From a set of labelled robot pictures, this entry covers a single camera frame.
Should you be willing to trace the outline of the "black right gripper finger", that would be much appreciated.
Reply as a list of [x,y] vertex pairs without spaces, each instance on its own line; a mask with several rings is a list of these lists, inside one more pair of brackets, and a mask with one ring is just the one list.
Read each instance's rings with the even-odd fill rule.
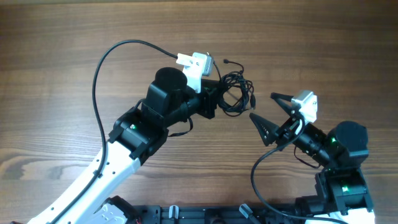
[[254,113],[250,113],[249,117],[257,128],[265,146],[269,146],[276,141],[278,125]]
[[300,117],[298,106],[292,103],[292,95],[272,92],[270,98],[273,99],[289,116]]

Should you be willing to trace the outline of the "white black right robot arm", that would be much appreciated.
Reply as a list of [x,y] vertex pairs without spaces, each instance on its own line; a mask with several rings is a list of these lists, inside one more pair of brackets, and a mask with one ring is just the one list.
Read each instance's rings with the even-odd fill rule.
[[373,201],[361,171],[369,156],[366,127],[343,121],[329,133],[316,128],[318,97],[310,90],[295,96],[271,93],[271,99],[289,118],[278,126],[257,114],[249,115],[264,145],[276,144],[254,163],[250,178],[265,158],[291,144],[311,157],[321,171],[315,175],[316,195],[297,198],[286,212],[268,203],[252,183],[268,211],[292,223],[375,223]]

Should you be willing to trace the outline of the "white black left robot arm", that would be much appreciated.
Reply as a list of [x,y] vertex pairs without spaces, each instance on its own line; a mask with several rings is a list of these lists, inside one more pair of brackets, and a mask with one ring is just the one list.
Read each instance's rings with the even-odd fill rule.
[[211,119],[225,84],[192,81],[176,68],[161,68],[147,96],[116,120],[105,149],[80,176],[31,223],[99,223],[105,201],[135,174],[171,135],[168,128],[199,114]]

